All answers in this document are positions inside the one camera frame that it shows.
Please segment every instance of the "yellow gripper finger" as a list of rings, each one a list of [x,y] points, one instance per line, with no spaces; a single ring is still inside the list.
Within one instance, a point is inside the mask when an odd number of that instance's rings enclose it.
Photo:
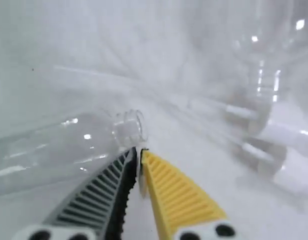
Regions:
[[[179,228],[227,218],[205,191],[166,160],[143,149],[141,164],[159,239],[172,240]]]

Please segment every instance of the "bottle neck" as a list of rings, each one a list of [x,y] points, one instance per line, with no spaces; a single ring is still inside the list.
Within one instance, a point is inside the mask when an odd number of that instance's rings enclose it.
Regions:
[[[114,117],[113,135],[120,147],[132,148],[148,139],[144,116],[139,110],[119,113]]]
[[[289,87],[286,68],[269,67],[263,62],[250,66],[247,97],[254,102],[281,101],[287,97]]]

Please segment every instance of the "screw hole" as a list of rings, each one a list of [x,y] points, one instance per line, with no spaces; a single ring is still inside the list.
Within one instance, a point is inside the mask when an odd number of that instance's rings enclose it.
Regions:
[[[49,240],[51,238],[51,234],[47,230],[40,230],[32,234],[29,240]]]
[[[216,230],[216,233],[219,237],[233,237],[233,236],[235,236],[234,229],[229,225],[225,225],[225,224],[218,225],[215,230]]]
[[[85,234],[76,234],[72,236],[69,240],[89,240],[89,238]]]
[[[185,232],[180,236],[179,240],[201,240],[201,238],[193,232]]]

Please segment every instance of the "white bottle cap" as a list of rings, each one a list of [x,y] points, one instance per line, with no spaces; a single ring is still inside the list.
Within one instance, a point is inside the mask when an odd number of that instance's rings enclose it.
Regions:
[[[258,172],[276,185],[293,193],[308,196],[308,158],[293,148],[273,145],[268,149],[275,163],[260,160]]]
[[[248,132],[256,139],[293,146],[302,123],[303,114],[296,104],[277,102],[262,109],[258,119],[250,121]]]
[[[295,148],[308,157],[308,116],[293,102],[278,102],[260,111],[259,118],[251,119],[251,137],[277,145]]]

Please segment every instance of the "upright plastic bottle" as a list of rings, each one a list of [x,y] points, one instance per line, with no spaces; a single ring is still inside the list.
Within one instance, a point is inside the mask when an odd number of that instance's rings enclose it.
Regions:
[[[226,22],[231,48],[248,68],[248,98],[284,99],[290,70],[308,55],[308,0],[229,0]]]
[[[110,117],[93,109],[0,139],[0,195],[83,177],[147,140],[139,110]]]

